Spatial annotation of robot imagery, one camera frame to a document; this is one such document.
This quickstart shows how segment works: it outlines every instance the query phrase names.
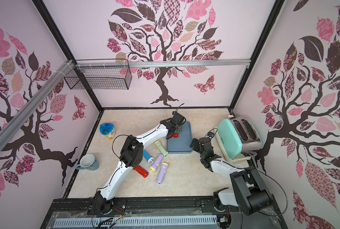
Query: floor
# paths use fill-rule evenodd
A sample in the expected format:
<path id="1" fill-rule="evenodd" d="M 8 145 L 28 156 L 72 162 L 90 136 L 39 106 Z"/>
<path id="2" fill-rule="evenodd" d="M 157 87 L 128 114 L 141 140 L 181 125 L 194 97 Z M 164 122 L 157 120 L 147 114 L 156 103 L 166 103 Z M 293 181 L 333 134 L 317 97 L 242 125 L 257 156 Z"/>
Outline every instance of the floor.
<path id="1" fill-rule="evenodd" d="M 110 122 L 114 124 L 116 135 L 140 135 L 157 126 L 161 120 L 172 117 L 172 109 L 143 109 L 143 110 L 106 110 L 100 124 Z M 191 123 L 193 138 L 201 138 L 229 115 L 226 108 L 198 108 L 179 109 L 178 111 Z M 120 136 L 114 144 L 114 151 L 119 153 L 126 136 Z M 166 139 L 159 139 L 166 147 Z M 96 171 L 80 170 L 68 195 L 68 198 L 88 198 L 94 196 L 97 188 L 103 187 L 108 181 L 118 158 L 113 154 L 111 146 L 113 140 L 96 130 L 87 153 L 93 154 L 98 162 Z M 222 155 L 217 140 L 212 140 L 215 154 Z M 147 152 L 156 157 L 158 149 L 151 144 Z M 149 171 L 149 164 L 145 159 L 140 166 L 149 175 L 143 178 L 132 170 L 117 191 L 116 197 L 156 197 L 156 196 L 209 196 L 221 188 L 232 188 L 231 182 L 225 177 L 210 172 L 200 163 L 199 153 L 193 151 L 188 154 L 169 154 L 163 162 L 169 164 L 162 184 L 155 182 L 158 172 Z"/>

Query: mint green toaster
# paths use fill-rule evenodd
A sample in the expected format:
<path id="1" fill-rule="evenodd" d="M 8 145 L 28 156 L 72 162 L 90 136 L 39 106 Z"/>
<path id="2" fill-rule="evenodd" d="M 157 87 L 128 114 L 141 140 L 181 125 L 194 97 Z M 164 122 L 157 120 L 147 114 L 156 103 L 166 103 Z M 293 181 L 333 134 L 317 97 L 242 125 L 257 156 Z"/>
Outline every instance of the mint green toaster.
<path id="1" fill-rule="evenodd" d="M 258 133 L 246 117 L 223 119 L 217 126 L 216 139 L 229 162 L 241 152 L 261 149 Z"/>

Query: mug handle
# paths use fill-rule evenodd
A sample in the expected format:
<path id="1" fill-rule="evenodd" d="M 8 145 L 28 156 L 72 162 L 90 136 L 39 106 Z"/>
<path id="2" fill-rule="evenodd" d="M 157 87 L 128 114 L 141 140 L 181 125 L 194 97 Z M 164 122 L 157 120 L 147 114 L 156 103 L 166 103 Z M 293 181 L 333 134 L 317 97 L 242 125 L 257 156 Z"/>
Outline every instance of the mug handle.
<path id="1" fill-rule="evenodd" d="M 85 168 L 82 168 L 80 164 L 77 164 L 77 165 L 75 166 L 75 169 L 82 170 L 82 169 L 85 169 Z"/>

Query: red object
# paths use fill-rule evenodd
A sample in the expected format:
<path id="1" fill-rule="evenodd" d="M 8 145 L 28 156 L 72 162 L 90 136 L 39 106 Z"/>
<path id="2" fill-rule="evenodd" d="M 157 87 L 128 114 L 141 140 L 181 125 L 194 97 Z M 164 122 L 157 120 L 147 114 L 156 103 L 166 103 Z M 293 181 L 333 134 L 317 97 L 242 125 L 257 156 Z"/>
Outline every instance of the red object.
<path id="1" fill-rule="evenodd" d="M 136 167 L 133 168 L 133 170 L 136 170 L 139 174 L 141 174 L 144 178 L 148 176 L 148 172 L 144 170 L 142 167 L 137 165 Z"/>

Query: blue jar lid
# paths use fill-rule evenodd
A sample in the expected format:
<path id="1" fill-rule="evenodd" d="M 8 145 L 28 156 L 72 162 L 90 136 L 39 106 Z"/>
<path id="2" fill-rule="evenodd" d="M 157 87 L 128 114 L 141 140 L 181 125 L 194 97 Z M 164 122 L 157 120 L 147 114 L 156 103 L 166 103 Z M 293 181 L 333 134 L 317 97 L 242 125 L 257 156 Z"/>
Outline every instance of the blue jar lid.
<path id="1" fill-rule="evenodd" d="M 102 135 L 108 135 L 114 129 L 114 125 L 111 123 L 103 123 L 100 125 L 100 133 Z"/>

